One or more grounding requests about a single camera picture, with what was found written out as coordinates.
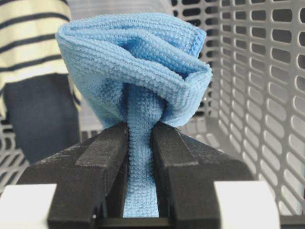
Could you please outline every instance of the striped shirt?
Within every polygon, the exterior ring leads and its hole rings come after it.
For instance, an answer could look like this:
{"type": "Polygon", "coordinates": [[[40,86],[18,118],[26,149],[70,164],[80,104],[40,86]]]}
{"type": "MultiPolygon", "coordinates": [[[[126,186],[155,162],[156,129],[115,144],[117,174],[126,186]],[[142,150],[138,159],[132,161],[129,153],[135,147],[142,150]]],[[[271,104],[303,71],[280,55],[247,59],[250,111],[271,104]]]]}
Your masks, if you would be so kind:
{"type": "MultiPolygon", "coordinates": [[[[0,115],[6,83],[50,73],[67,74],[55,33],[69,22],[66,0],[0,0],[0,115]]],[[[80,93],[71,83],[76,106],[80,93]]]]}

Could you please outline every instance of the gray plastic basket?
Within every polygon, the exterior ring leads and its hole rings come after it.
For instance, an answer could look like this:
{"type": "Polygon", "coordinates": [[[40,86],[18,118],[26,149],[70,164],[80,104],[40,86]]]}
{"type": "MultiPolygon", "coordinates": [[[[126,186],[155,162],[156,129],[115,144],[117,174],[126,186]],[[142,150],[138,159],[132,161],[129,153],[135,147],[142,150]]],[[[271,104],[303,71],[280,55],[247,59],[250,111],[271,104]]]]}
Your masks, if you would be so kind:
{"type": "MultiPolygon", "coordinates": [[[[77,0],[69,2],[75,15],[77,0]]],[[[171,2],[175,16],[207,31],[200,59],[210,63],[214,73],[201,107],[182,131],[245,161],[257,179],[269,183],[282,215],[303,214],[305,1],[171,2]]],[[[101,129],[90,115],[89,108],[81,114],[84,138],[101,129]]],[[[14,142],[13,133],[1,129],[0,190],[14,171],[12,183],[27,165],[20,162],[23,157],[13,143],[9,152],[5,149],[7,137],[14,142]],[[15,155],[21,157],[9,168],[15,155]]]]}

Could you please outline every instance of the white block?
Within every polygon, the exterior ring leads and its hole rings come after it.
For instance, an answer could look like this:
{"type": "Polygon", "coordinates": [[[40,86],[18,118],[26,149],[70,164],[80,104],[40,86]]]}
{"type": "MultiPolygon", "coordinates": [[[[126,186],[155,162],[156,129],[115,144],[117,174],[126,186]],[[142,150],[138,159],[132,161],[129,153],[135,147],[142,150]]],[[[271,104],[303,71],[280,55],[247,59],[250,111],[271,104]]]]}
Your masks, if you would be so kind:
{"type": "Polygon", "coordinates": [[[215,181],[222,229],[280,229],[276,203],[265,181],[215,181]]]}
{"type": "Polygon", "coordinates": [[[56,184],[9,185],[0,198],[1,229],[47,229],[56,184]]]}

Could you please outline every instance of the dark pants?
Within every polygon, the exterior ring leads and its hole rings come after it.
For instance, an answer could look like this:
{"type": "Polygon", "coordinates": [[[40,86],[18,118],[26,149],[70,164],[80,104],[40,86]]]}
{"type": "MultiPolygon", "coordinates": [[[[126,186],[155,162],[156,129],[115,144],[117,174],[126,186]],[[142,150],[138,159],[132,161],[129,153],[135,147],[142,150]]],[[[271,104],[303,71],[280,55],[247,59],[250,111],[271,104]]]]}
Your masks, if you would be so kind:
{"type": "Polygon", "coordinates": [[[80,141],[78,111],[67,75],[8,83],[4,101],[16,142],[31,164],[80,141]]]}

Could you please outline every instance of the towel fold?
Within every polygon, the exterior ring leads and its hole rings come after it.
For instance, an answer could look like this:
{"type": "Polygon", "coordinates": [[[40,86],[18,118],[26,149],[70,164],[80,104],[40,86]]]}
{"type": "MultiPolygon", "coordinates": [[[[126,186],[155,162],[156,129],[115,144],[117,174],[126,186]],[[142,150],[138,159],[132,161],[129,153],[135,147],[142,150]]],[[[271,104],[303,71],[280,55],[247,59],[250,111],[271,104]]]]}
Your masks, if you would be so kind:
{"type": "Polygon", "coordinates": [[[74,83],[103,127],[130,130],[125,217],[157,217],[149,139],[161,120],[187,123],[212,77],[197,59],[205,32],[160,13],[72,21],[56,34],[74,83]]]}

